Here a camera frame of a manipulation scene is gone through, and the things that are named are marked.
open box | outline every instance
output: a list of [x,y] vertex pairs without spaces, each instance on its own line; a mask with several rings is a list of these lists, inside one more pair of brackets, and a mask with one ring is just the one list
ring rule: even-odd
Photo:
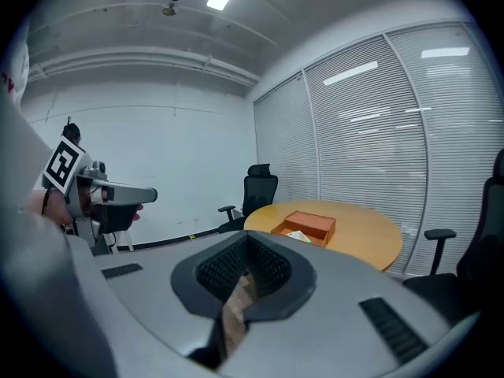
[[273,230],[272,234],[286,235],[289,232],[301,231],[313,245],[326,246],[334,234],[336,220],[316,214],[294,211],[285,217]]

round table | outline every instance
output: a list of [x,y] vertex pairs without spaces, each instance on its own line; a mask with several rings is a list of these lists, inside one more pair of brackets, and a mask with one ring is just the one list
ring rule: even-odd
[[249,215],[245,229],[271,232],[296,210],[335,218],[335,233],[326,248],[352,255],[378,270],[387,270],[401,251],[402,235],[394,221],[375,210],[350,203],[275,203]]

black office chair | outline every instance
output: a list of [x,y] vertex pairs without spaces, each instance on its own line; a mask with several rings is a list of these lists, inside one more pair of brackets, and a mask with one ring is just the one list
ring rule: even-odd
[[229,231],[243,230],[245,219],[255,210],[270,205],[275,198],[278,178],[269,173],[269,164],[252,165],[249,168],[248,176],[243,180],[245,195],[243,197],[243,217],[233,220],[231,210],[234,206],[221,207],[219,211],[228,213],[229,222],[222,224],[219,228],[219,234]]
[[431,275],[404,282],[452,325],[482,310],[495,297],[501,297],[498,292],[502,290],[499,269],[504,259],[504,150],[498,153],[493,176],[484,185],[480,221],[467,251],[457,264],[457,275],[436,275],[444,243],[456,235],[449,229],[426,231],[425,238],[437,240]]

black vent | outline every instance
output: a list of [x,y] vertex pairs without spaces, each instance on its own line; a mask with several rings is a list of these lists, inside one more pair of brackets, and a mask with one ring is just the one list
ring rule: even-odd
[[113,279],[114,277],[124,276],[125,274],[138,272],[142,270],[143,267],[138,263],[130,263],[128,265],[117,266],[116,268],[110,268],[102,270],[103,276],[108,279]]
[[359,306],[401,365],[427,349],[425,342],[383,298],[368,299],[359,302]]

